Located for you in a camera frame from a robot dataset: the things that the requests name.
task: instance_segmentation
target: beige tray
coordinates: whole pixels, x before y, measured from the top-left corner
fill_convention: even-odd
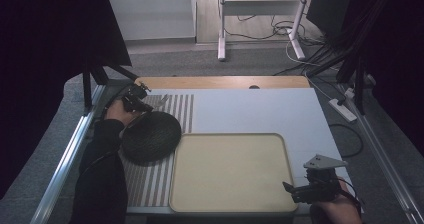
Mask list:
[[[184,134],[175,151],[170,206],[176,212],[296,210],[278,134]]]

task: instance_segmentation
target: round black placemat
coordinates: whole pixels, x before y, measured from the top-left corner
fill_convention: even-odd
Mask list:
[[[171,114],[149,112],[124,131],[124,156],[135,164],[145,165],[171,154],[181,139],[181,125]]]

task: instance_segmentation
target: white wall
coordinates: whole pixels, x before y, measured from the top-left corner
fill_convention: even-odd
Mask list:
[[[191,0],[110,0],[124,40],[194,37]]]

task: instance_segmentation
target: black sleeve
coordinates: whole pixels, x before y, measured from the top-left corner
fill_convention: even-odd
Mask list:
[[[117,153],[123,129],[117,120],[96,123],[80,163],[70,223],[125,223],[128,194]]]

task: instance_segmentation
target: wooden floor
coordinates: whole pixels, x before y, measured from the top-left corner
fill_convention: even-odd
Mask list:
[[[221,26],[220,13],[218,0],[195,0],[197,6],[196,12],[196,39],[197,43],[214,43],[218,41],[218,34]],[[248,20],[243,20],[249,16],[231,16],[225,18],[225,28],[227,32],[233,34],[241,34],[254,38],[264,38],[271,36],[274,30],[271,24],[276,24],[281,21],[293,21],[294,16],[255,16]],[[305,27],[305,35],[311,38],[319,38],[322,33],[311,22],[309,22],[305,15],[302,18],[301,24]],[[292,23],[281,23],[284,26],[291,26]],[[303,28],[299,27],[299,33],[303,36]],[[286,35],[274,35],[270,38],[263,40],[255,40],[251,38],[228,35],[226,36],[227,42],[264,42],[264,41],[287,41]]]

